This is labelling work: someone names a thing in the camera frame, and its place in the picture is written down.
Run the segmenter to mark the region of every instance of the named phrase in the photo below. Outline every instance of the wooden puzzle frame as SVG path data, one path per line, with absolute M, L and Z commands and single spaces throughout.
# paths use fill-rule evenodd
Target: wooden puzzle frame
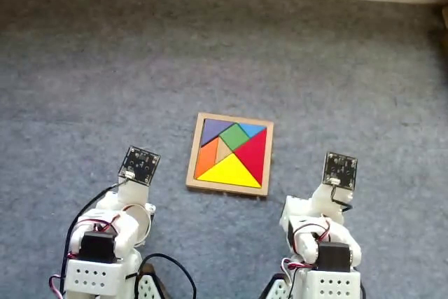
M 217 183 L 210 181 L 200 181 L 195 179 L 195 168 L 197 158 L 200 151 L 200 142 L 202 136 L 202 129 L 206 119 L 222 120 L 234 123 L 246 123 L 253 125 L 265 126 L 266 142 L 265 142 L 265 157 L 263 161 L 262 183 L 261 188 L 252 188 L 247 186 L 237 186 L 226 183 Z M 190 156 L 190 163 L 188 165 L 186 185 L 189 188 L 199 188 L 204 190 L 219 190 L 222 192 L 240 193 L 246 195 L 267 196 L 269 190 L 269 177 L 271 168 L 271 155 L 272 155 L 272 138 L 274 134 L 274 123 L 266 120 L 256 120 L 249 118 L 216 115 L 212 113 L 199 113 L 197 116 L 195 133 L 193 136 L 193 144 Z

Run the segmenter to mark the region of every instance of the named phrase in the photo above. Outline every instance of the tan triangle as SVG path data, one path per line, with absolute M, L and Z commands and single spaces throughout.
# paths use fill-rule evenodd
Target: tan triangle
M 227 146 L 227 144 L 221 138 L 218 138 L 218 150 L 216 151 L 215 164 L 231 154 L 232 150 L 229 148 L 229 146 Z

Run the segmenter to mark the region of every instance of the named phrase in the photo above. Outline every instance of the purple triangle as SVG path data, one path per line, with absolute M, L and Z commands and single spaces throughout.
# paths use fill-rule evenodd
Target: purple triangle
M 206 119 L 202 130 L 201 146 L 216 138 L 218 134 L 233 124 L 233 122 L 225 122 L 224 120 Z

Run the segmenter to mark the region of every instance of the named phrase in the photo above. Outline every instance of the tangram puzzle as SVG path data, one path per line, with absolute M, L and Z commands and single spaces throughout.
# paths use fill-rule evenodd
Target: tangram puzzle
M 187 186 L 266 196 L 274 124 L 199 113 Z

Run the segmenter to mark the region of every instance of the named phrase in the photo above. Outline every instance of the humanoid robot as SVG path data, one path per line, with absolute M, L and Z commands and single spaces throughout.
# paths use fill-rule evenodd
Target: humanoid robot
M 260 299 L 359 299 L 361 248 L 343 226 L 357 159 L 327 153 L 321 185 L 307 199 L 287 196 L 280 226 L 292 256 L 281 261 Z
M 49 285 L 57 298 L 163 299 L 167 295 L 135 249 L 148 237 L 155 206 L 147 203 L 149 185 L 160 156 L 131 146 L 118 172 L 118 183 L 103 190 L 75 217 L 66 238 L 61 275 Z M 96 207 L 87 210 L 97 200 Z M 190 275 L 186 275 L 196 288 Z M 59 290 L 53 284 L 60 278 Z

